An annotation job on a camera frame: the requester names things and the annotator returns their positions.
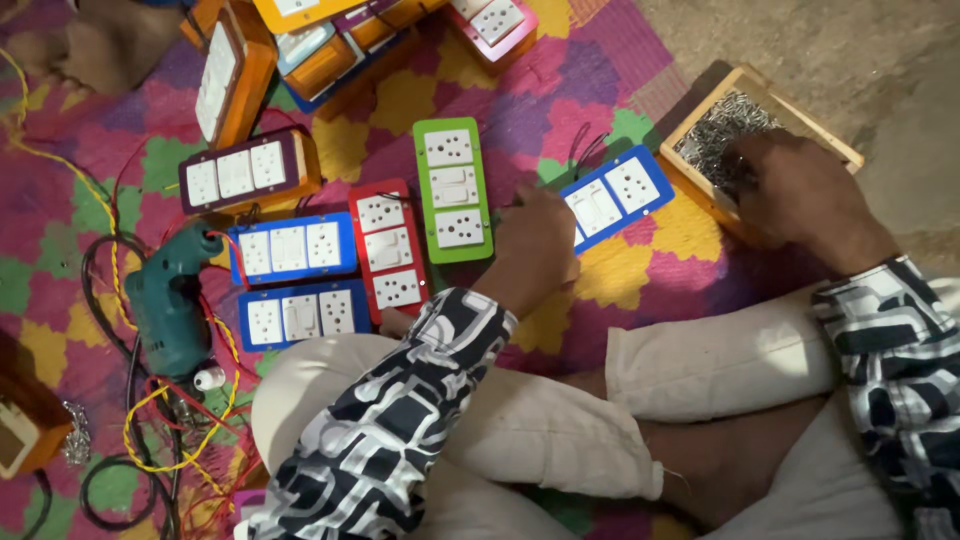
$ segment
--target black and white patterned shirt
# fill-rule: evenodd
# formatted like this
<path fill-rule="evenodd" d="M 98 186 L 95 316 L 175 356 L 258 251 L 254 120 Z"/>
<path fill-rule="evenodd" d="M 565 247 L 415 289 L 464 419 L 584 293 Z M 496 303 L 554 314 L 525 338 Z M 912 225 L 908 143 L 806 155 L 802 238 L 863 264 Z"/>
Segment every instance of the black and white patterned shirt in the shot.
<path fill-rule="evenodd" d="M 960 330 L 906 257 L 813 295 L 868 459 L 925 540 L 960 538 Z"/>
<path fill-rule="evenodd" d="M 400 345 L 303 430 L 251 517 L 250 538 L 381 539 L 415 529 L 423 481 L 515 327 L 513 314 L 474 292 L 431 299 Z"/>

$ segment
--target power drill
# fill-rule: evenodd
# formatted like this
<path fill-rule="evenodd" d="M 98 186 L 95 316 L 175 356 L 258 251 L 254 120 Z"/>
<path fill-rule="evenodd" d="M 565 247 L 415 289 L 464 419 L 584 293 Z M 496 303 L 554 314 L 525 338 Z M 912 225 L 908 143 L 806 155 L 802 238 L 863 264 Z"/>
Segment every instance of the power drill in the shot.
<path fill-rule="evenodd" d="M 147 365 L 173 381 L 190 378 L 210 355 L 210 327 L 198 303 L 201 265 L 224 251 L 200 221 L 160 246 L 124 280 Z"/>

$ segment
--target wooden box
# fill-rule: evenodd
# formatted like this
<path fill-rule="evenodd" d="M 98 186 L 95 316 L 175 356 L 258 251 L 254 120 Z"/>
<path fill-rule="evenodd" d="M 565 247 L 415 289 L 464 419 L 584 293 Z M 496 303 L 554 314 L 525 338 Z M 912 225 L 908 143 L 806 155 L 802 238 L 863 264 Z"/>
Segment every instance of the wooden box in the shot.
<path fill-rule="evenodd" d="M 707 98 L 677 127 L 660 145 L 660 154 L 679 174 L 668 174 L 671 182 L 687 194 L 699 191 L 702 195 L 692 197 L 701 208 L 712 215 L 734 236 L 754 247 L 772 247 L 781 242 L 740 220 L 736 203 L 723 191 L 717 189 L 700 171 L 689 165 L 676 151 L 674 146 L 694 124 L 700 120 L 717 101 L 730 92 L 747 94 L 754 103 L 774 115 L 783 127 L 793 135 L 809 137 L 830 150 L 847 170 L 855 173 L 863 167 L 863 156 L 858 154 L 837 135 L 824 127 L 823 122 L 814 118 L 795 101 L 787 97 L 773 83 L 760 75 L 752 66 L 741 64 L 736 67 Z"/>

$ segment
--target multicolored mat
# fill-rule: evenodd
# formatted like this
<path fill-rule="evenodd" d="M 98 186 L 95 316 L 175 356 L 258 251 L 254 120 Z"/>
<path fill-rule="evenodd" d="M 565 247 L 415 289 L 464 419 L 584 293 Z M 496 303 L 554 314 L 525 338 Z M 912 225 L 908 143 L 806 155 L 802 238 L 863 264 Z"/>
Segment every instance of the multicolored mat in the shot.
<path fill-rule="evenodd" d="M 618 144 L 655 149 L 665 135 L 655 124 L 672 110 L 677 113 L 687 86 L 634 3 L 527 3 L 540 16 L 540 39 L 499 79 L 486 76 L 441 21 L 427 20 L 421 24 L 419 51 L 379 85 L 368 106 L 323 122 L 300 114 L 285 90 L 274 91 L 272 108 L 312 128 L 329 180 L 309 206 L 317 212 L 345 209 L 351 185 L 386 178 L 404 178 L 416 187 L 411 126 L 427 117 L 477 119 L 493 209 L 510 204 L 517 184 L 568 177 L 571 146 L 582 129 L 586 142 L 610 133 L 610 147 L 601 147 L 596 163 L 622 151 Z M 50 27 L 68 16 L 61 0 L 35 0 L 4 31 Z M 73 160 L 104 190 L 119 182 L 121 229 L 156 246 L 180 214 L 179 191 L 170 188 L 177 183 L 177 166 L 204 148 L 193 112 L 203 65 L 203 57 L 181 43 L 138 91 L 119 100 L 82 100 L 31 81 L 28 142 Z M 19 99 L 19 85 L 11 69 L 0 71 L 0 111 Z M 265 113 L 259 128 L 287 124 L 281 114 Z M 85 407 L 96 463 L 123 452 L 126 364 L 89 315 L 79 279 L 82 253 L 108 232 L 108 220 L 62 166 L 18 152 L 5 138 L 0 138 L 0 162 L 0 330 L 20 344 L 17 361 L 34 369 L 59 397 Z M 771 266 L 767 256 L 742 248 L 734 253 L 732 246 L 678 193 L 665 208 L 585 253 L 583 277 L 520 326 L 499 362 L 545 375 L 595 368 L 604 361 L 607 327 L 636 328 L 730 311 L 805 281 L 801 264 L 778 257 L 781 263 Z M 123 328 L 110 298 L 106 251 L 98 259 L 96 288 L 108 317 Z M 122 265 L 129 270 L 135 259 L 125 258 Z M 434 268 L 434 283 L 469 283 L 482 266 Z M 227 323 L 235 325 L 238 287 L 213 275 L 204 277 L 204 289 Z M 122 334 L 130 336 L 125 330 Z M 241 359 L 264 373 L 273 358 L 241 354 Z M 250 400 L 251 390 L 241 386 L 239 403 Z M 163 447 L 162 440 L 152 442 Z M 236 474 L 242 455 L 234 443 L 229 436 L 218 437 L 204 455 L 216 478 Z M 106 537 L 78 511 L 80 481 L 89 468 L 68 467 L 62 458 L 50 465 L 53 512 L 39 538 Z M 192 472 L 187 476 L 183 495 L 189 498 L 199 480 L 191 478 Z M 0 491 L 5 502 L 0 537 L 17 538 L 40 510 L 40 491 L 29 476 L 0 483 Z M 95 509 L 129 518 L 131 509 L 146 500 L 146 482 L 132 470 L 112 469 L 91 492 Z M 636 503 L 554 492 L 535 498 L 591 540 L 687 535 L 669 518 Z M 157 526 L 148 520 L 116 537 L 154 538 Z"/>

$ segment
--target concrete floor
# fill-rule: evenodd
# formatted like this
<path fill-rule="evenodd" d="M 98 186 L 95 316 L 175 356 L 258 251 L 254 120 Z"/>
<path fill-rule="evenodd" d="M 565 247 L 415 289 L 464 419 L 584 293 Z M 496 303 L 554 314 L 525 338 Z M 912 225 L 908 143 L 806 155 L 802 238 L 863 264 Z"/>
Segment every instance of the concrete floor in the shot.
<path fill-rule="evenodd" d="M 748 62 L 867 160 L 871 208 L 929 273 L 960 276 L 960 2 L 637 0 L 695 87 Z"/>

